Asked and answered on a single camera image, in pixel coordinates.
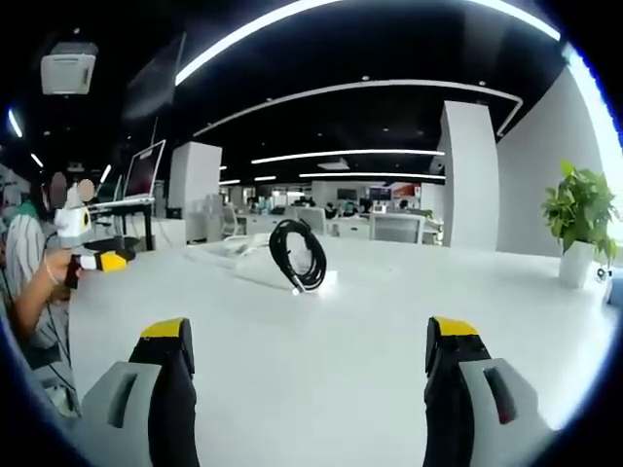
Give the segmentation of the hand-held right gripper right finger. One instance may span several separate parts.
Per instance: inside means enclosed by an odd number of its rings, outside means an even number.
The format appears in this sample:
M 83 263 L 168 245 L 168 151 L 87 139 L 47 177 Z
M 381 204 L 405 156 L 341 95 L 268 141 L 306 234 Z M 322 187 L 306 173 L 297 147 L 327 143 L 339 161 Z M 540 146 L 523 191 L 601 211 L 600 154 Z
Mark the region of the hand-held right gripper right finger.
M 464 321 L 427 324 L 425 466 L 528 466 L 554 437 L 531 384 Z

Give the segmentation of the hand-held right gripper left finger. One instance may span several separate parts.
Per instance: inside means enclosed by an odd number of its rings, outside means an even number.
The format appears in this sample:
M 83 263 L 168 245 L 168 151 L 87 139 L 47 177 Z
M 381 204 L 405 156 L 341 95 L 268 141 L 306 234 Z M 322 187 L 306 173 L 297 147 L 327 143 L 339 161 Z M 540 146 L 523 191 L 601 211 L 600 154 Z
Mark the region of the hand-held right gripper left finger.
M 93 466 L 198 466 L 197 393 L 187 318 L 146 328 L 127 361 L 86 393 L 80 448 Z

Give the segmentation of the person's left hand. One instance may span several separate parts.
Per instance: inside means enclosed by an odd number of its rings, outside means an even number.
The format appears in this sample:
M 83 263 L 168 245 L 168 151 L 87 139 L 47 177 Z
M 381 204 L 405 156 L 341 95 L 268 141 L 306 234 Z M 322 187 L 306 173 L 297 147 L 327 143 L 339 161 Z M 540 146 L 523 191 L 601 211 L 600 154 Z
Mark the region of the person's left hand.
M 83 270 L 71 250 L 57 249 L 48 252 L 44 262 L 56 284 L 62 284 L 72 289 L 77 288 Z

